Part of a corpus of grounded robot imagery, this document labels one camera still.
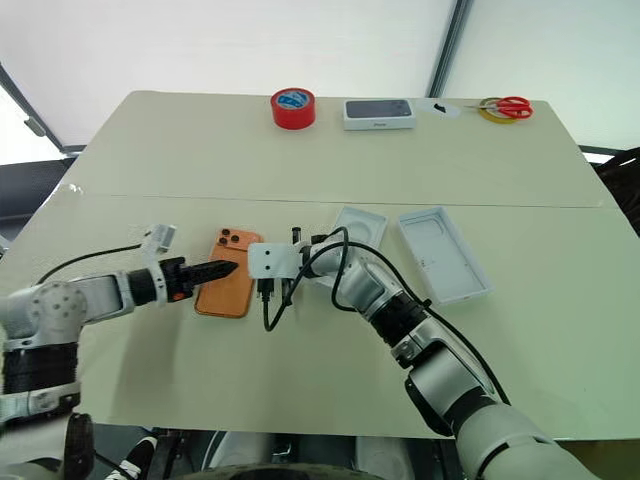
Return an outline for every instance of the scissors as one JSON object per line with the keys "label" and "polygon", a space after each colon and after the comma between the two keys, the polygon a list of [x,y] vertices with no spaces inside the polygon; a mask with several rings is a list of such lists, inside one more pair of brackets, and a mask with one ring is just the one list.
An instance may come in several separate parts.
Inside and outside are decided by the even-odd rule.
{"label": "scissors", "polygon": [[522,120],[533,115],[531,102],[522,97],[504,97],[485,99],[475,108],[501,113],[505,117]]}

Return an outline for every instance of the yellow tape roll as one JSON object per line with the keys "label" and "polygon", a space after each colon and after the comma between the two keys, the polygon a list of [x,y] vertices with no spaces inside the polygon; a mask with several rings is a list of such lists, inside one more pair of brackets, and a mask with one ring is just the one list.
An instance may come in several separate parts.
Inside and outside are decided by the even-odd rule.
{"label": "yellow tape roll", "polygon": [[[489,98],[485,98],[483,100],[480,101],[480,107],[486,107],[488,105],[491,105],[492,103],[495,103],[496,101],[500,100],[499,97],[489,97]],[[501,113],[497,112],[497,111],[492,111],[488,108],[479,108],[478,109],[478,113],[486,118],[487,120],[489,120],[490,122],[493,123],[501,123],[501,124],[509,124],[509,123],[515,123],[518,121],[517,118],[511,118],[511,117],[507,117],[505,115],[502,115]]]}

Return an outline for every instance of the orange phone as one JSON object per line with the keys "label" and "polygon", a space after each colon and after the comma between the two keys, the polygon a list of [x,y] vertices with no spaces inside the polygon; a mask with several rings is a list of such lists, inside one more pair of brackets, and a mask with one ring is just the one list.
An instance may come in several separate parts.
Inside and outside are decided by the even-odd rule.
{"label": "orange phone", "polygon": [[249,310],[253,278],[249,276],[249,245],[262,242],[254,232],[223,228],[218,232],[216,243],[209,257],[211,260],[230,260],[238,264],[228,277],[207,282],[200,287],[196,312],[216,317],[244,317]]}

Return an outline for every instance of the red tape roll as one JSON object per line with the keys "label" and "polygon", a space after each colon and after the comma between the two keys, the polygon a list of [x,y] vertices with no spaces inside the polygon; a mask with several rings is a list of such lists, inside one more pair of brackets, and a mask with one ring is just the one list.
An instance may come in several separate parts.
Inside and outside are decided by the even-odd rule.
{"label": "red tape roll", "polygon": [[271,97],[271,110],[276,125],[300,130],[316,119],[316,97],[304,88],[285,88]]}

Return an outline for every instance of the red scissors handle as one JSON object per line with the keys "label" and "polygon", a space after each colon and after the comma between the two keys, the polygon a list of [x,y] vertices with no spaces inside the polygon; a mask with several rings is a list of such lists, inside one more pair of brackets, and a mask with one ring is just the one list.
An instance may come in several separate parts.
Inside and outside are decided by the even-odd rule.
{"label": "red scissors handle", "polygon": [[510,118],[529,118],[533,115],[531,102],[522,97],[504,97],[495,103],[496,109]]}

